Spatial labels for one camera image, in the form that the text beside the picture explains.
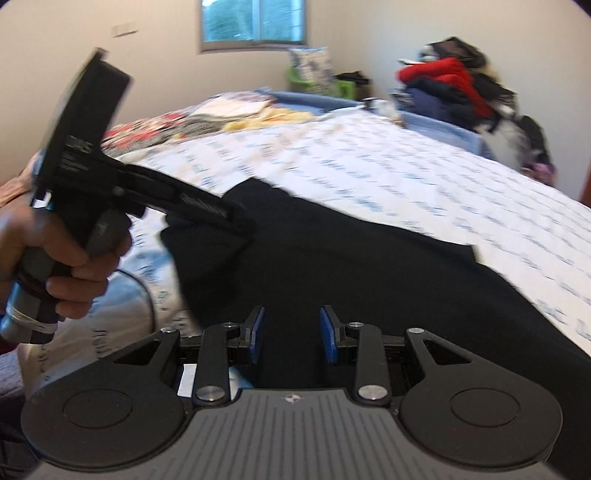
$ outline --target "green chair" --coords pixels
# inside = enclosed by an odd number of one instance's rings
[[[290,90],[292,92],[301,93],[317,93],[314,89],[312,82],[302,80],[297,73],[295,67],[287,69],[287,80],[290,83]],[[337,98],[345,98],[347,100],[355,100],[355,82],[348,82],[347,80],[337,80],[337,92],[335,96]]]

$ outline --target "pillow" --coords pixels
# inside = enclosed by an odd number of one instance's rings
[[[328,48],[290,48],[290,55],[292,66],[302,80],[313,85],[314,93],[332,95],[337,92]]]

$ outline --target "white wall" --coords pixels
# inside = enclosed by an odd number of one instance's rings
[[[570,0],[349,0],[348,49],[378,93],[397,59],[456,35],[490,58],[544,128],[558,188],[578,198],[591,158],[591,18]]]
[[[309,0],[309,40],[348,57],[339,0]],[[197,0],[10,0],[0,9],[0,184],[40,146],[54,107],[95,47],[135,83],[117,121],[153,116],[225,90],[285,88],[284,51],[198,54]],[[111,38],[111,27],[139,31]]]

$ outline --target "light switch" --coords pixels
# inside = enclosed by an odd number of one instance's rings
[[[115,25],[111,28],[113,38],[123,37],[124,35],[131,35],[132,33],[136,33],[137,31],[138,31],[137,22],[121,23],[121,24]]]

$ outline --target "silver tape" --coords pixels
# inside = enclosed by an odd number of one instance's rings
[[[19,312],[11,303],[6,307],[6,314],[10,316],[13,322],[23,325],[31,330],[41,333],[55,333],[57,330],[57,323],[42,323],[38,320]]]

